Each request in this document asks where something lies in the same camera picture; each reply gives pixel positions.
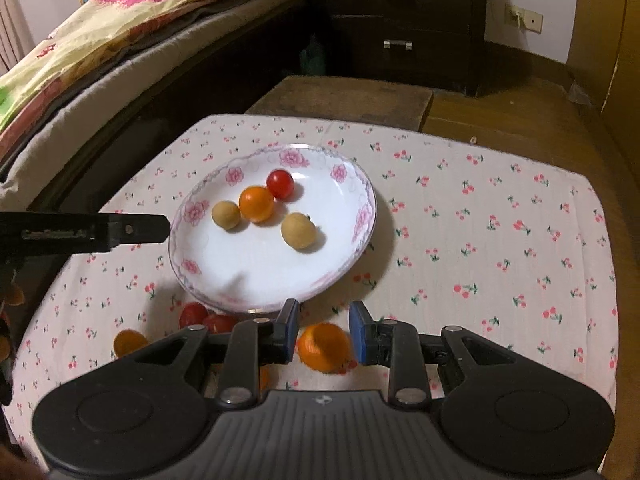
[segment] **silver handle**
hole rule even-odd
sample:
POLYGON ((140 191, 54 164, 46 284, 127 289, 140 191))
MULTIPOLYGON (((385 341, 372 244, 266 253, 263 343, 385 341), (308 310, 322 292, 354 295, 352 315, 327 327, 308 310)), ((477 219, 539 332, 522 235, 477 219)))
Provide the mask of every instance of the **silver handle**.
POLYGON ((382 42, 383 48, 391 48, 392 45, 395 46, 404 46, 407 50, 412 50, 414 47, 413 41, 399 41, 399 40, 384 40, 382 42))

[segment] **wooden cabinet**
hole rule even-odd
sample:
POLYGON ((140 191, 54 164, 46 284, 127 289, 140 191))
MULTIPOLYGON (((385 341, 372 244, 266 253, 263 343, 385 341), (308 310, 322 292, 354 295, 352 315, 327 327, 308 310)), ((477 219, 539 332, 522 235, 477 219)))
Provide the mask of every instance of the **wooden cabinet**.
POLYGON ((475 95, 486 0, 309 0, 330 75, 475 95))

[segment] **white floral plate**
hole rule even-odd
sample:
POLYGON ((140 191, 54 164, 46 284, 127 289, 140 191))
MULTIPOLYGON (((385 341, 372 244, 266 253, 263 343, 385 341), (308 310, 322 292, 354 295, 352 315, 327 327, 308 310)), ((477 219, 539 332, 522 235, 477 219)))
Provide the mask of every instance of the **white floral plate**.
POLYGON ((367 247, 376 221, 376 198, 367 175, 353 161, 319 146, 291 144, 235 158, 209 173, 175 215, 169 258, 180 284, 197 300, 233 313, 274 312, 287 298, 306 301, 333 285, 367 247), (243 189, 264 186, 284 168, 296 189, 276 203, 263 224, 226 232, 211 220, 220 200, 238 203, 243 189), (287 213, 309 215, 318 241, 305 251, 280 234, 287 213))

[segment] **red cherry tomato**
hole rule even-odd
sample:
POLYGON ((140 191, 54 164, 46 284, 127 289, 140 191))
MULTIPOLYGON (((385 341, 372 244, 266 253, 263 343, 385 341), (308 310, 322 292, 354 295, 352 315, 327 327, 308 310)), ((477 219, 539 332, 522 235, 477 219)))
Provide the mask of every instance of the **red cherry tomato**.
POLYGON ((225 316, 224 314, 211 314, 202 321, 202 324, 212 334, 231 332, 236 323, 238 323, 238 320, 235 317, 225 316))
POLYGON ((285 200, 291 196, 295 185, 289 171, 273 170, 267 177, 267 189, 278 200, 285 200))
POLYGON ((197 301, 192 301, 191 303, 187 303, 180 314, 180 321, 178 325, 180 328, 184 328, 189 325, 201 325, 202 321, 209 315, 209 311, 206 307, 198 303, 197 301))

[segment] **wall outlet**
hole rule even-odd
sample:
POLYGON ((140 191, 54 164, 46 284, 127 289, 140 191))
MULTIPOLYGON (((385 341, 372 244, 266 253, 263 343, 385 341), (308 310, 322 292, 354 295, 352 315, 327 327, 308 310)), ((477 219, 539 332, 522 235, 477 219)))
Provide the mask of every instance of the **wall outlet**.
POLYGON ((523 9, 515 5, 505 4, 504 22, 518 28, 526 28, 533 32, 542 32, 542 14, 533 10, 523 9))

